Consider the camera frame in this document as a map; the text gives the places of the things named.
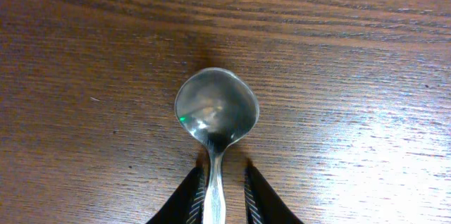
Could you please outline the small teaspoon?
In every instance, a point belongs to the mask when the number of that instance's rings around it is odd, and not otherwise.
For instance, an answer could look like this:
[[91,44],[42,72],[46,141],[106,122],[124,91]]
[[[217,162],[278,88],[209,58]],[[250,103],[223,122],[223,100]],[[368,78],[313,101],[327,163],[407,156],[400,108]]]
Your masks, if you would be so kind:
[[235,73],[205,68],[190,77],[175,98],[175,116],[209,155],[204,223],[226,222],[222,163],[230,146],[245,137],[259,119],[255,93]]

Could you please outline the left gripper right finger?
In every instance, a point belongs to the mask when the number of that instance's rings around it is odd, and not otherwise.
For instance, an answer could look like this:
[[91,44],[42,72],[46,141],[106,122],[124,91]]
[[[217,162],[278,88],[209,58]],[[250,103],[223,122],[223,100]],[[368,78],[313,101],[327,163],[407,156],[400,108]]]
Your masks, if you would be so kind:
[[253,165],[245,170],[247,224],[304,224]]

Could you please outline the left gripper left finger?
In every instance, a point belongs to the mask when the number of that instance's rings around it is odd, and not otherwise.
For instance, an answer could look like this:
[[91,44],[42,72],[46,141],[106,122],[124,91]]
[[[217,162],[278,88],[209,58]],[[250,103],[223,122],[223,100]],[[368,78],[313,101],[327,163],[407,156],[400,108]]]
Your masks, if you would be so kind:
[[202,224],[204,197],[204,169],[195,167],[146,224]]

